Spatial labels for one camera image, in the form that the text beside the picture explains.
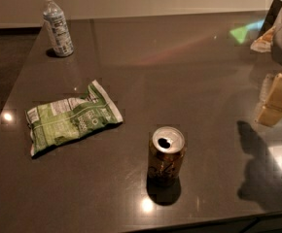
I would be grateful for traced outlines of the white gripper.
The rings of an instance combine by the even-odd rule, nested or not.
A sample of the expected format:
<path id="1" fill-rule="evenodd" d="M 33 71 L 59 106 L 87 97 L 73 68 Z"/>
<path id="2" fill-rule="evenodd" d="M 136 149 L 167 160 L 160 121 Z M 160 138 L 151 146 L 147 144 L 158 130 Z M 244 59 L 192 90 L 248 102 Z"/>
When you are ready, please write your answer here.
<path id="1" fill-rule="evenodd" d="M 282 65 L 282 8 L 273 26 L 256 39 L 250 49 L 271 52 L 272 59 Z M 272 127 L 282 118 L 282 72 L 267 74 L 261 89 L 256 122 Z"/>

